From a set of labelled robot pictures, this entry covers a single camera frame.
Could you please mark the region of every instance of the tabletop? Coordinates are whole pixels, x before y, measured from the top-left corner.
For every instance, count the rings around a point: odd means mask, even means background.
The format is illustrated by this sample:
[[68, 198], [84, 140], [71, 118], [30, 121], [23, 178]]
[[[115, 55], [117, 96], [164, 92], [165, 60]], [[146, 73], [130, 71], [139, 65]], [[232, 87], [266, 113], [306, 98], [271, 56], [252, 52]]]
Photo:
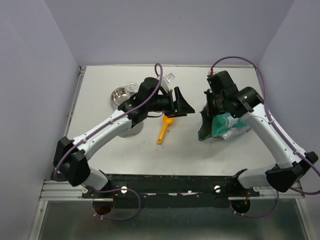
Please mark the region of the tabletop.
[[[178, 117], [162, 145], [157, 145], [162, 117], [145, 119], [138, 135], [115, 137], [95, 153], [90, 166], [106, 174], [226, 176], [241, 169], [275, 163], [253, 130], [228, 141], [217, 138], [198, 141], [202, 125], [199, 112], [206, 104], [204, 91], [209, 88], [206, 80], [209, 68], [164, 66], [163, 70], [164, 74], [175, 76], [170, 88], [178, 86], [195, 113]], [[250, 86], [261, 94], [254, 68], [217, 67], [214, 70], [228, 71], [239, 89]], [[79, 136], [108, 118], [113, 113], [110, 96], [114, 89], [129, 82], [140, 84], [145, 78], [155, 76], [153, 66], [88, 66], [67, 136], [70, 139]]]

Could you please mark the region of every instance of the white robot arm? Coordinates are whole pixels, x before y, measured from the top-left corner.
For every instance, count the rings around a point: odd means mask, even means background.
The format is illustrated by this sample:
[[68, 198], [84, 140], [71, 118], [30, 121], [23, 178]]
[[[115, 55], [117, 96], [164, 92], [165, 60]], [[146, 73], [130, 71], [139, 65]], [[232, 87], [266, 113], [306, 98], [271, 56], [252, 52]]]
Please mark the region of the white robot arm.
[[53, 161], [55, 172], [59, 170], [74, 187], [83, 184], [101, 190], [109, 182], [108, 177], [102, 171], [88, 165], [88, 161], [101, 147], [142, 122], [147, 118], [148, 112], [163, 111], [169, 118], [195, 112], [185, 101], [178, 87], [174, 88], [175, 100], [173, 91], [165, 89], [163, 85], [159, 87], [162, 94], [154, 94], [150, 98], [151, 92], [158, 85], [158, 79], [147, 77], [140, 84], [138, 92], [124, 101], [106, 120], [73, 139], [68, 139], [66, 136], [61, 138]]
[[[210, 89], [205, 92], [207, 104], [201, 112], [203, 124], [198, 132], [199, 140], [207, 138], [204, 133], [211, 133], [211, 122], [215, 116], [230, 113], [234, 118], [241, 118], [267, 146], [276, 164], [244, 169], [236, 176], [238, 182], [245, 189], [271, 186], [279, 192], [286, 192], [310, 168], [299, 154], [313, 164], [318, 156], [314, 152], [307, 153], [296, 144], [274, 118], [269, 120], [264, 100], [253, 88], [246, 87], [239, 91], [227, 71], [209, 76], [207, 81]], [[295, 152], [280, 134], [296, 148]]]

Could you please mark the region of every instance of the stainless steel bowl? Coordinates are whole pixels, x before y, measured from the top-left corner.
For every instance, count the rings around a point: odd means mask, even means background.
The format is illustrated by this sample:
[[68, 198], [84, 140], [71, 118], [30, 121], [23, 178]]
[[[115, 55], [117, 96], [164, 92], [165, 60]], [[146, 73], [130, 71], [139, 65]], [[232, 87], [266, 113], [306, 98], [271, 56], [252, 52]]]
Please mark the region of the stainless steel bowl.
[[126, 93], [126, 88], [124, 86], [118, 87], [111, 93], [111, 107], [116, 110], [118, 106], [128, 100], [129, 96]]

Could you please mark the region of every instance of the orange spatula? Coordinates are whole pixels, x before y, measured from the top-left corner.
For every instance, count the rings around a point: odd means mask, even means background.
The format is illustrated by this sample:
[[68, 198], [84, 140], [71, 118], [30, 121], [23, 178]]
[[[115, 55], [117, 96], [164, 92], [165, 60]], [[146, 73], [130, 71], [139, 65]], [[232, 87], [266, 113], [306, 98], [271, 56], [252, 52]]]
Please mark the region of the orange spatula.
[[157, 144], [162, 144], [162, 141], [164, 140], [165, 134], [167, 132], [168, 127], [175, 121], [174, 117], [168, 118], [167, 116], [163, 116], [163, 127], [161, 130], [161, 133], [159, 135], [159, 139]]

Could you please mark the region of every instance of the gray wall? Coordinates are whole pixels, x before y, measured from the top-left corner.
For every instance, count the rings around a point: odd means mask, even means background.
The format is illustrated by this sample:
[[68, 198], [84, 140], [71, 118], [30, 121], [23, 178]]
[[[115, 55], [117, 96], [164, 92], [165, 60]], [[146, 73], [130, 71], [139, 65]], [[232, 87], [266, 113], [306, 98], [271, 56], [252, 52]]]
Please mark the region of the gray wall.
[[[272, 113], [297, 143], [320, 156], [319, 12], [319, 0], [295, 0], [260, 65]], [[313, 171], [301, 183], [305, 190], [320, 188], [320, 179]], [[317, 239], [320, 239], [319, 203], [319, 195], [307, 197]]]
[[258, 62], [292, 2], [46, 0], [80, 65]]
[[43, 0], [0, 1], [0, 238], [28, 238], [78, 65]]

